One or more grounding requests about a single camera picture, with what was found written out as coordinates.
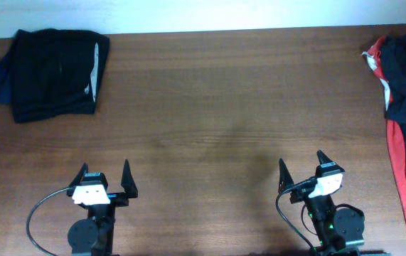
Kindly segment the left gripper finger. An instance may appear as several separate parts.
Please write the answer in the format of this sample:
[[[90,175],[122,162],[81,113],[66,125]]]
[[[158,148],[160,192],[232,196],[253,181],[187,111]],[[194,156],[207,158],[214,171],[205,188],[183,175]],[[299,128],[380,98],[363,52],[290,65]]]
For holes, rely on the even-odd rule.
[[[134,182],[129,161],[126,159],[122,171],[121,187],[124,189],[128,198],[137,198],[138,189]]]
[[[88,165],[84,163],[75,178],[70,182],[69,187],[76,187],[82,183],[85,174],[88,172]]]

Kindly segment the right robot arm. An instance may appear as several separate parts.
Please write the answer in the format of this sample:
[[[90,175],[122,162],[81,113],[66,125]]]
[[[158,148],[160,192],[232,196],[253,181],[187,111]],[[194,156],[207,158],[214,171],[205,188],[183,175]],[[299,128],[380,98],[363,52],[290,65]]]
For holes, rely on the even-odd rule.
[[[316,153],[319,165],[310,178],[295,183],[283,159],[279,160],[279,188],[275,201],[277,212],[289,227],[309,246],[310,255],[359,255],[364,244],[365,215],[362,210],[342,203],[336,205],[331,195],[342,187],[345,170],[321,150]],[[290,195],[290,203],[303,203],[319,239],[319,246],[287,219],[279,207],[280,198]]]

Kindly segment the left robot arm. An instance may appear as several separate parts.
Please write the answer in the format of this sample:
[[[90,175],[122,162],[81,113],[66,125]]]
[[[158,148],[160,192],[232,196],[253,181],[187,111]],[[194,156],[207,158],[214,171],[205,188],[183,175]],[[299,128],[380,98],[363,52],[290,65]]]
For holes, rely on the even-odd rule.
[[[68,231],[72,255],[113,255],[116,209],[127,207],[129,200],[138,197],[128,161],[124,162],[121,187],[123,192],[109,193],[106,176],[102,172],[90,173],[88,165],[82,165],[67,192],[75,205],[87,211],[87,217],[75,222]]]

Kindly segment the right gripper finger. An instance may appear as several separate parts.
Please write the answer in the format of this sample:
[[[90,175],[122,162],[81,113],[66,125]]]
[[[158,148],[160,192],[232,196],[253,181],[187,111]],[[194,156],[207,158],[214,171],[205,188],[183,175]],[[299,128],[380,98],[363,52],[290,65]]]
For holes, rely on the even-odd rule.
[[[318,150],[316,155],[321,166],[333,166],[335,164],[322,150]]]
[[[279,187],[278,193],[283,193],[294,185],[294,181],[283,159],[279,160]]]

